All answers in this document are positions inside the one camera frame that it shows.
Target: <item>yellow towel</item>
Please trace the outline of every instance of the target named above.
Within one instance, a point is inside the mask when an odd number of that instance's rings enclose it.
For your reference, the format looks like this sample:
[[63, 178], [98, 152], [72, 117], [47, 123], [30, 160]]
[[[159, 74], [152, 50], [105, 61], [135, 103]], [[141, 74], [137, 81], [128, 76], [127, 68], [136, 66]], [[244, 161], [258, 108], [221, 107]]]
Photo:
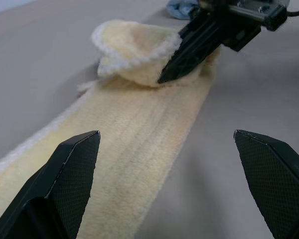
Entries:
[[121, 76], [95, 84], [0, 161], [0, 216], [60, 142], [99, 130], [101, 144], [91, 198], [78, 238], [132, 238], [208, 94], [211, 67], [187, 87], [147, 88]]

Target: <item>black cable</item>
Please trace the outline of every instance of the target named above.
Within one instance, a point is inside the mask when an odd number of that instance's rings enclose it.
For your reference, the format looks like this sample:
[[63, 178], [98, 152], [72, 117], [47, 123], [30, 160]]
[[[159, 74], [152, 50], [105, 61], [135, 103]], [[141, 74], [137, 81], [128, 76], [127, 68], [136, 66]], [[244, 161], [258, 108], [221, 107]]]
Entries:
[[287, 11], [287, 16], [299, 16], [299, 11]]

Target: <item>white stitched edge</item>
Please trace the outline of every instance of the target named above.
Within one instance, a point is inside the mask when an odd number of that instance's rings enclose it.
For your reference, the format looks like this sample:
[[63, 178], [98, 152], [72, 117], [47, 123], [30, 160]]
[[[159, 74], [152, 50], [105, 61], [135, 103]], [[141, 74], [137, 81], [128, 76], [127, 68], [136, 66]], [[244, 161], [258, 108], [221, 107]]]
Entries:
[[17, 146], [14, 150], [8, 153], [5, 157], [0, 159], [0, 173], [2, 173], [9, 165], [17, 160], [26, 150], [30, 149], [40, 139], [47, 136], [51, 131], [57, 129], [57, 127], [75, 110], [77, 110], [81, 104], [92, 94], [94, 87], [90, 88], [84, 95], [82, 95], [75, 103], [73, 103], [68, 109], [61, 113], [46, 127], [36, 132], [33, 136], [28, 138], [25, 142]]
[[92, 41], [96, 47], [103, 52], [105, 56], [112, 57], [114, 59], [114, 61], [107, 66], [99, 65], [98, 75], [102, 77], [108, 77], [120, 70], [138, 67], [146, 63], [154, 62], [157, 59], [170, 57], [180, 47], [182, 42], [179, 34], [174, 33], [171, 36], [168, 36], [165, 41], [159, 47], [154, 49], [148, 56], [135, 57], [131, 60], [126, 60], [122, 58], [122, 56], [116, 50], [102, 42], [101, 34], [103, 29], [110, 22], [112, 21], [101, 24], [92, 34]]

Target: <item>towel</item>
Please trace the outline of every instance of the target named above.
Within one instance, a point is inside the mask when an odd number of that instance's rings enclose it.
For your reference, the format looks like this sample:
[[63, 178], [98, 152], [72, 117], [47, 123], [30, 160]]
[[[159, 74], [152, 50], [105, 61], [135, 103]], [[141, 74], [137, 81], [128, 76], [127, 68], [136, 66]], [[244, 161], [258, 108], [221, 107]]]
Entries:
[[198, 0], [169, 0], [166, 9], [177, 19], [189, 20], [189, 14], [195, 6], [198, 6]]
[[[143, 31], [153, 39], [163, 34], [160, 27], [138, 24], [133, 29], [140, 37], [134, 38], [130, 49], [119, 49], [120, 45], [113, 41], [116, 35], [129, 34], [132, 30], [128, 26], [135, 25], [127, 24], [125, 28], [117, 27], [117, 31], [99, 35], [105, 47], [118, 47], [121, 60], [127, 57], [122, 54], [124, 51], [147, 54], [146, 47], [142, 48]], [[117, 59], [112, 54], [108, 56], [110, 62]], [[133, 238], [208, 94], [215, 59], [210, 57], [209, 64], [201, 65], [197, 79], [187, 86], [142, 86], [135, 83], [138, 80], [134, 78], [133, 68], [125, 74], [131, 79], [115, 74], [94, 82], [74, 105], [0, 160], [0, 216], [60, 142], [99, 130], [102, 138], [91, 198], [77, 238]]]

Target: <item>blue cloth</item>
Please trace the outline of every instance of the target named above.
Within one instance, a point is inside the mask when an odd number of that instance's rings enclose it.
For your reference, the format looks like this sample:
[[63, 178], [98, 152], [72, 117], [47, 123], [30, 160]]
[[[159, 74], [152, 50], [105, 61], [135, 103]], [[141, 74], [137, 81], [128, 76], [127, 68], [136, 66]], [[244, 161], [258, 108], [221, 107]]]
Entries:
[[189, 20], [189, 13], [198, 5], [198, 0], [169, 0], [166, 5], [168, 13], [181, 20]]

